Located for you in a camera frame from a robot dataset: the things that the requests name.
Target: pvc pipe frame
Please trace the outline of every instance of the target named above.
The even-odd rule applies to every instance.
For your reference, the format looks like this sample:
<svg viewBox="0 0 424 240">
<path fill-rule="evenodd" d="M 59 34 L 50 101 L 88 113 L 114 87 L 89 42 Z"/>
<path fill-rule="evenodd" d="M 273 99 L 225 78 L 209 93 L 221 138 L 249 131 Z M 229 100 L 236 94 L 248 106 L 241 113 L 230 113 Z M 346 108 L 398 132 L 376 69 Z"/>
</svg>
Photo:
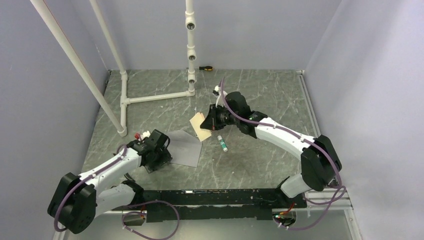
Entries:
<svg viewBox="0 0 424 240">
<path fill-rule="evenodd" d="M 189 58 L 188 60 L 189 69 L 187 74 L 188 90 L 183 92 L 177 92 L 177 93 L 128 98 L 127 97 L 127 81 L 128 81 L 127 71 L 124 68 L 124 65 L 118 54 L 117 48 L 115 47 L 115 43 L 106 25 L 105 19 L 102 15 L 102 11 L 100 10 L 97 0 L 89 0 L 91 7 L 93 8 L 94 14 L 98 20 L 98 23 L 100 24 L 101 30 L 103 31 L 104 37 L 106 38 L 107 44 L 110 47 L 113 58 L 115 59 L 116 64 L 119 67 L 119 73 L 121 75 L 122 85 L 121 85 L 121 96 L 120 96 L 120 122 L 119 122 L 115 114 L 112 112 L 111 107 L 106 102 L 103 94 L 96 87 L 92 77 L 90 76 L 86 67 L 82 63 L 80 57 L 77 55 L 75 49 L 69 42 L 68 38 L 66 37 L 59 23 L 56 21 L 55 17 L 53 16 L 52 12 L 50 11 L 45 1 L 44 0 L 30 0 L 30 1 L 32 5 L 34 5 L 38 14 L 44 20 L 48 29 L 50 29 L 51 33 L 56 38 L 57 42 L 62 47 L 63 51 L 65 52 L 69 60 L 72 62 L 73 66 L 78 71 L 79 75 L 81 75 L 85 84 L 88 86 L 91 93 L 94 95 L 94 97 L 100 104 L 101 108 L 103 108 L 106 115 L 112 121 L 113 125 L 115 126 L 120 136 L 124 137 L 127 135 L 127 106 L 129 104 L 155 101 L 155 100 L 163 100 L 163 99 L 173 99 L 173 98 L 180 98 L 180 97 L 191 97 L 196 95 L 196 91 L 194 88 L 194 83 L 196 82 L 195 70 L 193 65 L 194 59 L 190 60 L 189 58 L 189 54 L 191 55 L 194 54 L 194 56 L 196 56 L 196 53 L 194 52 L 194 44 L 193 44 L 193 30 L 187 29 L 188 30 L 187 57 Z M 188 20 L 194 23 L 193 1 L 186 0 L 185 3 L 186 3 L 186 12 L 185 12 L 186 23 Z"/>
<path fill-rule="evenodd" d="M 189 81 L 189 79 L 187 79 L 188 91 L 162 94 L 162 95 L 154 95 L 154 96 L 128 98 L 127 97 L 127 81 L 128 81 L 127 71 L 124 68 L 124 65 L 121 61 L 119 54 L 118 54 L 117 48 L 115 47 L 115 43 L 112 40 L 111 33 L 109 32 L 109 29 L 106 25 L 105 19 L 102 15 L 102 11 L 100 10 L 100 7 L 99 7 L 99 4 L 97 3 L 97 0 L 89 0 L 89 1 L 90 1 L 90 4 L 91 4 L 91 7 L 94 10 L 94 14 L 95 14 L 95 16 L 96 16 L 96 18 L 97 18 L 97 20 L 100 24 L 101 30 L 103 31 L 103 34 L 106 38 L 107 44 L 109 45 L 109 48 L 112 51 L 112 55 L 115 58 L 116 64 L 119 67 L 119 73 L 121 74 L 122 85 L 121 85 L 121 96 L 120 96 L 120 124 L 125 129 L 125 132 L 123 132 L 123 134 L 119 133 L 121 136 L 127 135 L 127 125 L 126 125 L 127 124 L 127 106 L 129 104 L 163 100 L 163 99 L 173 99 L 173 98 L 180 98 L 180 97 L 192 97 L 192 96 L 196 95 L 196 91 L 195 91 L 195 88 L 194 88 L 194 83 L 196 82 L 196 77 L 194 76 L 194 82 Z M 186 3 L 186 9 L 193 9 L 193 2 L 191 0 L 186 0 L 185 3 Z M 194 73 L 195 73 L 194 72 L 194 66 L 193 66 L 193 63 L 191 63 L 192 71 L 190 71 L 190 62 L 192 62 L 192 61 L 189 61 L 188 75 L 190 75 L 190 73 L 192 73 L 194 75 Z"/>
<path fill-rule="evenodd" d="M 52 12 L 50 11 L 49 7 L 46 5 L 44 0 L 30 0 L 30 1 L 32 5 L 34 6 L 34 8 L 37 10 L 40 17 L 43 19 L 43 21 L 47 25 L 48 29 L 56 38 L 57 42 L 62 47 L 63 51 L 65 52 L 69 60 L 72 62 L 75 69 L 78 71 L 79 75 L 81 75 L 81 78 L 84 80 L 85 84 L 87 84 L 88 88 L 94 95 L 95 99 L 98 101 L 98 103 L 103 108 L 106 115 L 112 121 L 118 133 L 119 134 L 125 133 L 124 135 L 126 135 L 127 133 L 126 128 L 124 128 L 119 123 L 117 117 L 112 112 L 112 109 L 110 108 L 105 98 L 103 97 L 103 94 L 97 88 L 96 84 L 94 83 L 92 77 L 90 76 L 89 72 L 87 71 L 80 57 L 75 52 L 74 47 L 69 42 L 65 33 L 62 31 L 61 26 L 59 25 L 59 23 L 53 16 Z"/>
</svg>

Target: marker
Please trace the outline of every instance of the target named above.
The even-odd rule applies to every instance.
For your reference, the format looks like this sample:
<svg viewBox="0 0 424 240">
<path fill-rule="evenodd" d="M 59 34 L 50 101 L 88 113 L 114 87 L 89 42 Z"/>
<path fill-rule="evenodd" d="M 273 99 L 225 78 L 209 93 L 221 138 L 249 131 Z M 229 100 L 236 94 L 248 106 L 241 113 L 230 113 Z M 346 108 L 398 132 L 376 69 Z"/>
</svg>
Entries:
<svg viewBox="0 0 424 240">
<path fill-rule="evenodd" d="M 221 144 L 222 150 L 224 150 L 224 152 L 228 151 L 227 145 L 224 142 L 224 139 L 221 135 L 218 136 L 218 141 L 219 144 Z"/>
</svg>

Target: gray wall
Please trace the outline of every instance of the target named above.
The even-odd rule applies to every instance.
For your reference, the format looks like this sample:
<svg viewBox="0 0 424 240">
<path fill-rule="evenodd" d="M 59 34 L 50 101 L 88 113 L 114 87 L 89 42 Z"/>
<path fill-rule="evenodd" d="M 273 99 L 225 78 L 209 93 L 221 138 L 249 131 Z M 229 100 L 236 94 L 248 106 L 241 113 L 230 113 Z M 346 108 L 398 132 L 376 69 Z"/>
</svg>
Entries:
<svg viewBox="0 0 424 240">
<path fill-rule="evenodd" d="M 70 1 L 48 6 L 97 86 L 107 70 Z M 81 170 L 99 107 L 30 1 L 0 7 L 0 233 L 47 240 L 60 178 Z"/>
<path fill-rule="evenodd" d="M 305 69 L 341 0 L 194 0 L 197 66 Z M 98 0 L 128 69 L 187 67 L 184 0 Z M 74 0 L 117 69 L 87 0 Z"/>
<path fill-rule="evenodd" d="M 343 0 L 306 84 L 365 240 L 424 234 L 424 4 Z"/>
</svg>

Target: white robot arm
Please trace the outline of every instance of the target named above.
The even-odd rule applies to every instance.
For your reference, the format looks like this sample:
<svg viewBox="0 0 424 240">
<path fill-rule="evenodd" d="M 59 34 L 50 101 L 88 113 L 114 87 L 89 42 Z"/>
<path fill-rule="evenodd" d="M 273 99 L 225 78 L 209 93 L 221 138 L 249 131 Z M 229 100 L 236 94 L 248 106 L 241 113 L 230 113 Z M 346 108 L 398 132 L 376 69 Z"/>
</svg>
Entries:
<svg viewBox="0 0 424 240">
<path fill-rule="evenodd" d="M 74 234 L 86 229 L 93 219 L 111 209 L 140 203 L 143 188 L 126 180 L 109 188 L 126 173 L 144 166 L 148 173 L 169 162 L 170 139 L 158 130 L 143 134 L 144 138 L 131 141 L 117 154 L 80 175 L 71 172 L 62 177 L 47 213 Z"/>
<path fill-rule="evenodd" d="M 275 122 L 262 112 L 252 111 L 246 103 L 245 97 L 240 92 L 235 91 L 228 94 L 223 92 L 224 96 L 221 96 L 222 92 L 218 86 L 213 91 L 221 101 L 216 101 L 215 104 L 209 105 L 209 113 L 200 128 L 216 131 L 227 125 L 236 125 L 242 133 L 270 142 L 299 159 L 301 173 L 286 178 L 278 186 L 284 198 L 291 199 L 311 189 L 320 192 L 335 177 L 336 173 L 331 166 L 332 164 L 322 152 L 311 144 L 319 146 L 331 157 L 337 171 L 342 169 L 336 151 L 328 137 L 320 135 L 315 138 L 291 130 Z M 234 113 L 243 119 L 250 120 L 251 123 L 240 121 L 240 119 L 235 117 L 223 106 L 222 97 L 225 98 L 226 104 Z"/>
</svg>

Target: marble-pattern floor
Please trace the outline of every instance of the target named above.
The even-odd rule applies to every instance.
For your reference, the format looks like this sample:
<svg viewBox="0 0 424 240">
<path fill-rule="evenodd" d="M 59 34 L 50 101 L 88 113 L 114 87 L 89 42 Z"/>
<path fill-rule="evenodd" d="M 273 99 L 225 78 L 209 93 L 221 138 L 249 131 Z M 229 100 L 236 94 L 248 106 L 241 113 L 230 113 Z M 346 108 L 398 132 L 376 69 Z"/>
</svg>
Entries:
<svg viewBox="0 0 424 240">
<path fill-rule="evenodd" d="M 127 108 L 128 135 L 120 137 L 100 109 L 82 171 L 90 170 L 112 157 L 135 132 L 158 129 L 163 133 L 184 130 L 195 135 L 189 120 L 197 112 L 208 114 L 216 101 L 212 90 L 225 76 L 226 92 L 240 91 L 252 110 L 267 114 L 297 132 L 313 135 L 305 96 L 294 70 L 197 71 L 196 96 L 130 104 Z M 187 90 L 186 70 L 130 70 L 128 97 L 168 94 Z M 105 98 L 119 119 L 121 78 L 112 71 Z M 217 136 L 228 147 L 223 152 Z M 146 190 L 275 188 L 299 171 L 299 161 L 283 149 L 241 133 L 236 126 L 213 132 L 203 141 L 197 167 L 167 163 L 148 174 L 144 167 L 130 172 Z"/>
</svg>

